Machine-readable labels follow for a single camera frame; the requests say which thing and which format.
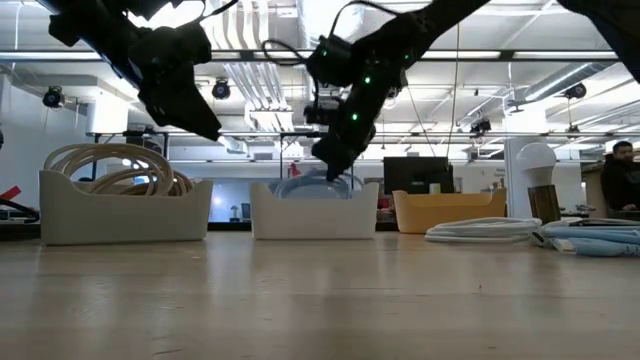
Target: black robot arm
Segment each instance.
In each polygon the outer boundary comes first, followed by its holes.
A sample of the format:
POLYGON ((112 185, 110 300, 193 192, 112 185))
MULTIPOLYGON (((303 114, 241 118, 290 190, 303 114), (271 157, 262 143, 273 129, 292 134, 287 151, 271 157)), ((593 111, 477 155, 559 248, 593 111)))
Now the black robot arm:
MULTIPOLYGON (((449 29, 489 0, 434 0, 398 14, 374 33, 349 44, 329 35, 306 62, 321 84, 351 86, 346 100, 332 109, 305 110, 307 122, 329 125, 329 133, 312 154, 328 165, 333 180, 353 165, 375 136, 377 119, 390 91, 407 85, 405 70, 418 61, 449 29)), ((559 0, 589 17, 636 80, 640 81, 640 7, 637 0, 559 0)), ((353 1, 363 4, 366 1, 353 1)))
POLYGON ((67 46, 86 42, 139 90, 140 101, 158 125, 218 139, 220 122, 194 79, 194 65, 211 60, 211 44, 198 19, 176 29, 151 30, 136 27, 126 16, 131 12, 148 20, 167 3, 176 7, 182 0, 38 2, 53 13, 49 33, 67 46))

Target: monitor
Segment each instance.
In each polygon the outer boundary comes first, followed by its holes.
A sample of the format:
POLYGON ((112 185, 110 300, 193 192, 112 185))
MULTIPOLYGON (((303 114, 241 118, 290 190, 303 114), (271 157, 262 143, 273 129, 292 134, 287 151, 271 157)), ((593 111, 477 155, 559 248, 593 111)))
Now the monitor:
POLYGON ((453 167, 446 157, 385 157, 384 192, 404 190, 428 194, 430 184, 440 184, 442 193, 453 193, 453 167))

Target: wooden table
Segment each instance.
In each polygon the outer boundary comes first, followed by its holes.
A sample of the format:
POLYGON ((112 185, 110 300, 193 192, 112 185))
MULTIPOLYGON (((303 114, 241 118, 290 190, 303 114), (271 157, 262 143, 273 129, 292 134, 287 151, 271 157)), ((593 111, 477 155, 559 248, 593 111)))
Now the wooden table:
POLYGON ((639 359, 640 261, 420 236, 0 244, 7 360, 639 359))

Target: white basket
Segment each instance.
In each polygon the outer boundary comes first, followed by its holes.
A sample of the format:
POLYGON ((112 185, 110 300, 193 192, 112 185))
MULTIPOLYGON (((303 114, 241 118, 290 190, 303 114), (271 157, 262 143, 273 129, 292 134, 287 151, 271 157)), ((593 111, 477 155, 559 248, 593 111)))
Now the white basket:
POLYGON ((251 224, 256 240, 372 239, 378 184, 351 200, 278 199, 266 184, 251 184, 251 224))
POLYGON ((202 240, 213 182, 180 197, 88 194, 56 171, 40 171, 41 239, 48 245, 202 240))

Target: person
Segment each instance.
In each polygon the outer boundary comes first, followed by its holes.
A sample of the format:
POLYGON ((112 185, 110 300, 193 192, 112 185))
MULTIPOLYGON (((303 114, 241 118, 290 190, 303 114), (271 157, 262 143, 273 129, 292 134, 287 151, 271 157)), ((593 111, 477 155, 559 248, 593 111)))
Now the person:
POLYGON ((601 175, 602 193, 614 211, 640 210, 640 164, 633 162, 633 145, 621 141, 607 156, 601 175))

